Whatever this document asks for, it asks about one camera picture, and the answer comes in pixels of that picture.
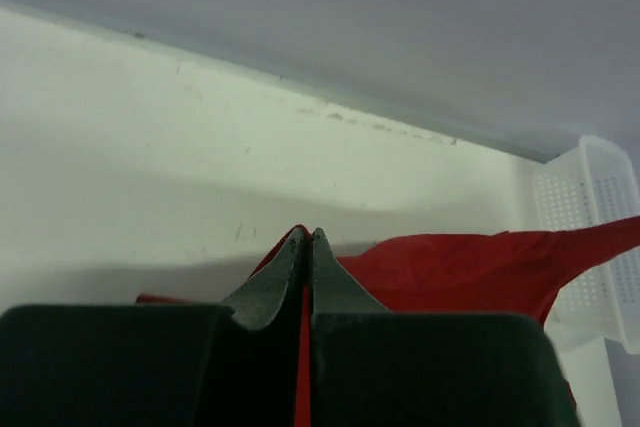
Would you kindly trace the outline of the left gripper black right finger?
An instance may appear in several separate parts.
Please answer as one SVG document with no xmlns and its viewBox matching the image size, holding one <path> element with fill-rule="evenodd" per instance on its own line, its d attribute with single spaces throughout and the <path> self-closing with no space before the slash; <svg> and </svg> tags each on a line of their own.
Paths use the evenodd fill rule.
<svg viewBox="0 0 640 427">
<path fill-rule="evenodd" d="M 309 260 L 315 426 L 575 426 L 549 339 L 511 314 L 394 313 L 337 261 Z"/>
</svg>

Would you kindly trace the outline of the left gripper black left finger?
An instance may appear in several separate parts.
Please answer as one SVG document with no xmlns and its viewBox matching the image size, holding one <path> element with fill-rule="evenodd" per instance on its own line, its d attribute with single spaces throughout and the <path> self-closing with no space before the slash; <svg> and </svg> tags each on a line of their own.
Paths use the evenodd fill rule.
<svg viewBox="0 0 640 427">
<path fill-rule="evenodd" d="M 5 426 L 290 426 L 306 233 L 218 303 L 23 305 L 1 318 Z"/>
</svg>

